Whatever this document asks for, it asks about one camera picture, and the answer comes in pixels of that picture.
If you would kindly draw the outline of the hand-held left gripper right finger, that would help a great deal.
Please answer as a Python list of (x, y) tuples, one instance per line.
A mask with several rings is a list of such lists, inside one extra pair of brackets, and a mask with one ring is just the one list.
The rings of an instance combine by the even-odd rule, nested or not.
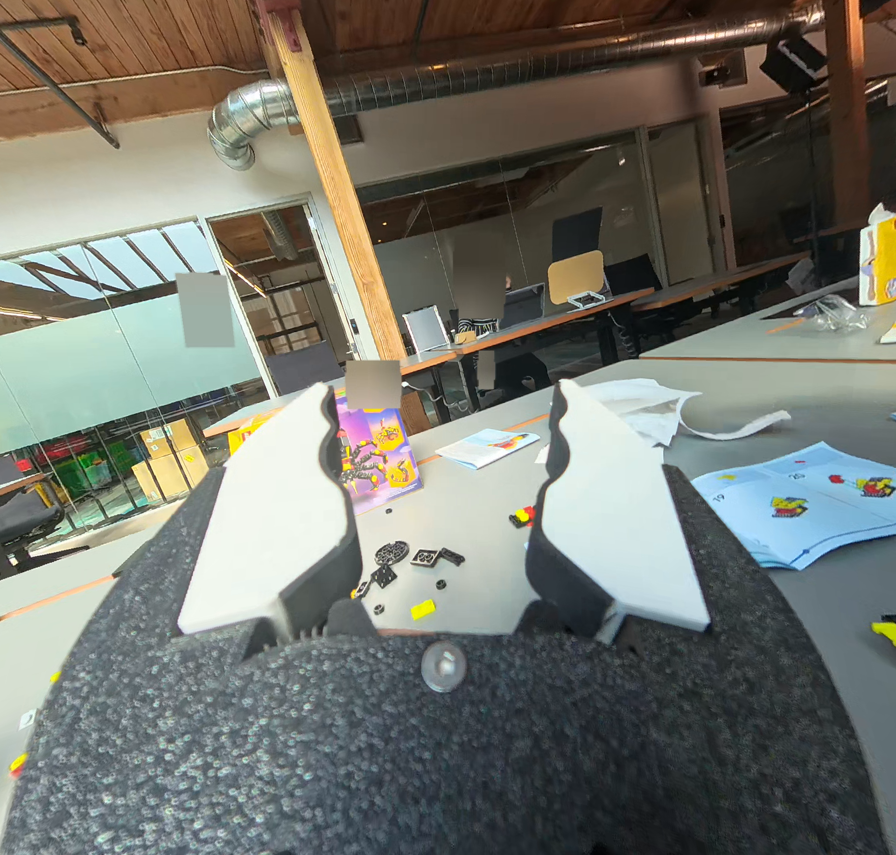
[(563, 380), (526, 577), (577, 637), (610, 644), (627, 618), (704, 633), (704, 599), (663, 463), (588, 389)]

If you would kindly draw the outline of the yellow tissue box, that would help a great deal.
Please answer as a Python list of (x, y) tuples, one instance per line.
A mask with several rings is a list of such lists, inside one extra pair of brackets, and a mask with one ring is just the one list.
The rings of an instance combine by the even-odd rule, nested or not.
[(878, 307), (895, 301), (895, 200), (882, 200), (859, 232), (858, 303)]

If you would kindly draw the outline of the white framed screen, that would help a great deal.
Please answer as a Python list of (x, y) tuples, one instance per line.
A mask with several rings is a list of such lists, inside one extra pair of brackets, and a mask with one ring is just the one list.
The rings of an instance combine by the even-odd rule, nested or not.
[(413, 352), (417, 355), (448, 348), (452, 345), (438, 308), (428, 305), (401, 316), (409, 332)]

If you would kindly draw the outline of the long wooden table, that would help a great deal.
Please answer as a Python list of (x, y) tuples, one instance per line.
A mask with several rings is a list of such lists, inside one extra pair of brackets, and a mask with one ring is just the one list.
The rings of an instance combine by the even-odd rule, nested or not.
[(808, 257), (811, 257), (810, 251), (801, 251), (675, 283), (632, 301), (632, 312), (658, 311), (689, 299), (696, 300), (698, 296), (726, 292), (741, 284), (765, 279), (779, 271), (787, 275), (791, 267)]
[(452, 344), (448, 348), (405, 357), (399, 363), (402, 386), (425, 392), (434, 403), (440, 422), (445, 424), (452, 419), (453, 404), (446, 397), (441, 368), (446, 364), (458, 366), (467, 411), (477, 413), (481, 410), (481, 405), (472, 369), (472, 356), (478, 352), (491, 351), (498, 355), (504, 349), (510, 350), (511, 345), (526, 346), (527, 351), (531, 352), (545, 347), (548, 342), (563, 342), (575, 334), (596, 330), (599, 334), (601, 361), (604, 365), (610, 365), (618, 361), (619, 355), (615, 338), (610, 335), (609, 330), (611, 327), (618, 327), (624, 331), (626, 341), (632, 344), (626, 347), (626, 351), (637, 357), (640, 354), (640, 344), (633, 328), (631, 303), (651, 292), (654, 290), (648, 288), (623, 293), (584, 309), (542, 317), (498, 333), (474, 336), (469, 341)]

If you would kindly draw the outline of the dark blue chair back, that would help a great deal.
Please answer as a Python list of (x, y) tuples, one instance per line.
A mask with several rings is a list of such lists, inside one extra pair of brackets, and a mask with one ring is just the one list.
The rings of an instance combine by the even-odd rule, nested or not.
[(279, 396), (299, 392), (318, 382), (337, 384), (344, 379), (344, 368), (326, 340), (281, 355), (266, 356), (265, 362)]

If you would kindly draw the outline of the small blue leaflet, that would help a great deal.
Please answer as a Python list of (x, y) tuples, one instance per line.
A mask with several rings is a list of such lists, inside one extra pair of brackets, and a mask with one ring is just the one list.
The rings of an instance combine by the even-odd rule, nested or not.
[(477, 471), (540, 441), (530, 432), (485, 429), (435, 450), (439, 458)]

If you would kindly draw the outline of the black office chair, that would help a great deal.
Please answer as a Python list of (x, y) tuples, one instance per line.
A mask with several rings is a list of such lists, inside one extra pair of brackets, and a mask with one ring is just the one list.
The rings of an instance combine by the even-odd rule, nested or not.
[(18, 467), (1, 457), (1, 578), (32, 568), (28, 546), (52, 531), (64, 510), (46, 473)]

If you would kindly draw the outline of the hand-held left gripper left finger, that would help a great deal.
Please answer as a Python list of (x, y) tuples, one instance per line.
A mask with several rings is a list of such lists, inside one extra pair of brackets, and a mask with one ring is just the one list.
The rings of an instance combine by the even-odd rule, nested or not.
[(334, 390), (317, 383), (225, 465), (177, 625), (185, 635), (266, 619), (279, 641), (322, 626), (363, 559), (342, 470)]

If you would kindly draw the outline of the black studio light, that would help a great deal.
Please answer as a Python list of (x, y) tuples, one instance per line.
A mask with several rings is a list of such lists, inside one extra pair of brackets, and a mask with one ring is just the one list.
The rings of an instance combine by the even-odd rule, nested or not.
[(827, 58), (805, 37), (794, 35), (767, 44), (762, 74), (790, 95), (812, 90), (822, 81)]

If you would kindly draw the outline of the silver ventilation duct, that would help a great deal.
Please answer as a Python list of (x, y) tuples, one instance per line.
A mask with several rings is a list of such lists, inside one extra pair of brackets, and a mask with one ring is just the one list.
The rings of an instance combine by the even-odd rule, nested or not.
[[(600, 37), (557, 47), (365, 70), (326, 78), (322, 92), (333, 119), (424, 101), (512, 88), (670, 59), (727, 53), (777, 42), (786, 35), (823, 29), (820, 0), (765, 16), (682, 22), (664, 28)], [(252, 142), (264, 132), (301, 122), (285, 78), (231, 91), (214, 106), (207, 126), (210, 147), (232, 170), (255, 160)]]

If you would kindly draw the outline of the green plastic crate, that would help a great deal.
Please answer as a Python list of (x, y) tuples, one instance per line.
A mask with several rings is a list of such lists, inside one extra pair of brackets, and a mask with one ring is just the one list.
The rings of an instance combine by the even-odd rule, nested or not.
[(53, 458), (52, 466), (55, 478), (68, 498), (78, 500), (126, 481), (137, 462), (131, 450), (114, 446), (110, 455), (98, 450), (63, 455)]

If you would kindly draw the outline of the neighbouring grey desk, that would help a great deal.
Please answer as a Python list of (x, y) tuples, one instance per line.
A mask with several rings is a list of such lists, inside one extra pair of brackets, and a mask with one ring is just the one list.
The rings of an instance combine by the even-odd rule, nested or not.
[(868, 326), (847, 332), (825, 331), (796, 316), (798, 308), (825, 294), (835, 293), (844, 297), (855, 295), (857, 282), (857, 278), (850, 278), (689, 335), (643, 353), (641, 360), (894, 363), (895, 346), (880, 343), (881, 337), (895, 321), (893, 302), (865, 308)]

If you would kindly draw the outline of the torn white paper bag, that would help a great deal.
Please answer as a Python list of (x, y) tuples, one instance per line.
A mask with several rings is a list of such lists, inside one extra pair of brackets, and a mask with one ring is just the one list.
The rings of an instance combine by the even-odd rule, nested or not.
[(712, 441), (733, 441), (747, 438), (776, 424), (789, 422), (788, 411), (760, 416), (731, 432), (700, 431), (689, 426), (682, 412), (691, 399), (703, 395), (699, 391), (672, 389), (655, 379), (623, 379), (579, 386), (597, 403), (633, 430), (650, 447), (668, 447), (679, 431)]

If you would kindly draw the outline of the wooden post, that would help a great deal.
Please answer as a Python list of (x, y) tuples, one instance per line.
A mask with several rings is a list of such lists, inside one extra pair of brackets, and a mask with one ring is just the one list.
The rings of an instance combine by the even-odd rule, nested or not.
[(342, 245), (347, 272), (340, 271), (340, 277), (350, 275), (354, 295), (350, 296), (346, 282), (342, 282), (342, 291), (357, 320), (358, 349), (368, 360), (373, 355), (384, 360), (404, 359), (407, 352), (330, 114), (300, 0), (257, 0), (257, 4), (270, 29), (269, 41), (283, 68), (314, 159), (332, 216), (331, 227)]
[(823, 9), (835, 224), (860, 229), (872, 207), (865, 26), (860, 0), (823, 0)]

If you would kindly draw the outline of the grey laptop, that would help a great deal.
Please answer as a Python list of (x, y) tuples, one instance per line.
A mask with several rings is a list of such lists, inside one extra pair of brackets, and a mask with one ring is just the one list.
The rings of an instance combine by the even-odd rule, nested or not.
[(545, 284), (538, 283), (505, 292), (504, 312), (499, 329), (540, 320), (544, 315)]

